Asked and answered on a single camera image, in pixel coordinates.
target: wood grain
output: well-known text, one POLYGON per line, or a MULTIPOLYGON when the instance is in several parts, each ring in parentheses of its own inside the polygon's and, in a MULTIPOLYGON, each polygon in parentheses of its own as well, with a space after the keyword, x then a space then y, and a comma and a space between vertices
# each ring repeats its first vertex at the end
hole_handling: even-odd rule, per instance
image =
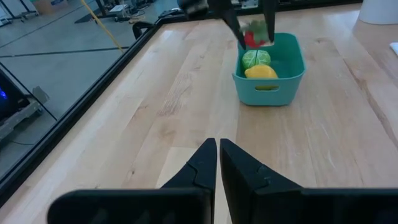
MULTIPOLYGON (((221 21, 161 27, 0 209, 1 223, 45 223, 73 189, 160 187, 208 137, 306 187, 398 187, 398 26, 357 21, 359 8, 277 14, 308 67, 283 107, 239 102, 236 40, 221 21)), ((231 223, 217 172, 215 223, 231 223)))

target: yellow pole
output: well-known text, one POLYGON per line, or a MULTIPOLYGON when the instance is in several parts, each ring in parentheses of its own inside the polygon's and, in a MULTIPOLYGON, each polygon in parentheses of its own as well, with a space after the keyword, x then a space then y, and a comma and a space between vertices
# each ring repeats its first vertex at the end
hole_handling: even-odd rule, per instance
POLYGON ((110 33, 109 30, 106 29, 106 27, 104 26, 104 24, 98 19, 98 17, 95 15, 95 13, 90 9, 90 7, 87 5, 87 3, 85 2, 85 0, 81 0, 81 3, 87 8, 87 10, 90 12, 90 14, 93 16, 93 18, 95 19, 95 21, 98 23, 98 25, 100 25, 102 27, 103 30, 105 30, 105 32, 109 35, 109 37, 112 39, 112 41, 114 42, 114 44, 118 47, 118 49, 123 53, 123 49, 120 46, 120 44, 118 43, 118 41, 113 37, 113 35, 110 33))

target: cardboard box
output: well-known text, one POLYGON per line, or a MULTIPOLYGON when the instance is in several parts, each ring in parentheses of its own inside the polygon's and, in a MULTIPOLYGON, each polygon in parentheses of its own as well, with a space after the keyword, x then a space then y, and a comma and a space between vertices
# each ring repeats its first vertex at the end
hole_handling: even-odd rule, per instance
POLYGON ((67 0, 30 0, 40 14, 55 13, 68 7, 67 0))

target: yellow fruit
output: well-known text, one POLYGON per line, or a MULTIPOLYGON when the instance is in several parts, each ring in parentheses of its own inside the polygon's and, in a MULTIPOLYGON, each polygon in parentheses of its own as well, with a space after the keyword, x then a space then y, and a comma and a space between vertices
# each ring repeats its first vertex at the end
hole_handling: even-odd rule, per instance
POLYGON ((244 71, 246 78, 278 78, 274 69, 268 65, 255 65, 244 71))

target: white container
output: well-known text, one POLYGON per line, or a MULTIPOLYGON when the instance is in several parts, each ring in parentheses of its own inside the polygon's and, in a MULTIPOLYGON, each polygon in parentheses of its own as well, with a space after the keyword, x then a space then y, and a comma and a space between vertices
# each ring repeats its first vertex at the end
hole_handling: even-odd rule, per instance
POLYGON ((364 0, 359 19, 370 24, 398 24, 398 0, 364 0))

